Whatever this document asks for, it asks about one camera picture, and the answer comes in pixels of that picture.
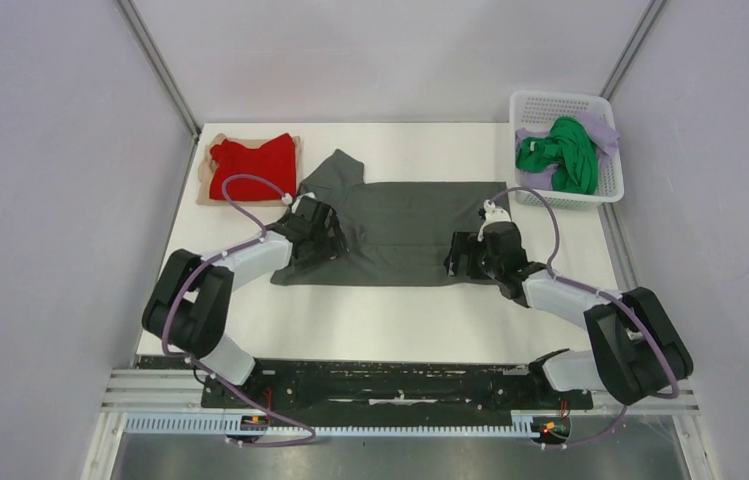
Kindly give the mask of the grey t shirt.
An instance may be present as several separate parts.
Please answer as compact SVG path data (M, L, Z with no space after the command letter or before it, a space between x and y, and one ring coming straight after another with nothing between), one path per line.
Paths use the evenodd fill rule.
M441 287L473 280L448 274L445 259L456 232L476 232L484 200L502 182L376 182L365 166L341 150L300 183L333 207L349 251L308 267L287 267L270 281L278 286Z

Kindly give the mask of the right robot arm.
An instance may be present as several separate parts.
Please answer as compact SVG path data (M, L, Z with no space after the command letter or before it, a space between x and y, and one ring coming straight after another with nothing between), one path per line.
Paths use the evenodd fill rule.
M443 265L450 276L490 281L505 299L586 331L589 350L562 349L530 363L527 392L541 408L580 390L607 392L623 405L646 397L675 398L680 381L694 369L653 291L601 290L531 261L512 222L454 233Z

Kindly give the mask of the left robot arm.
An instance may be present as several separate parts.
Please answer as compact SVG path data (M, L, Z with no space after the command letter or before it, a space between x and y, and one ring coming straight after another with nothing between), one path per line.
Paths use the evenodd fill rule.
M259 233L239 245L205 255L174 251L141 318L165 354L180 353L227 381L225 392L240 407L262 399L264 381L252 373L256 359L226 334L233 292L276 271L305 270L349 252L332 206L312 194L285 202L289 207L278 221L258 223Z

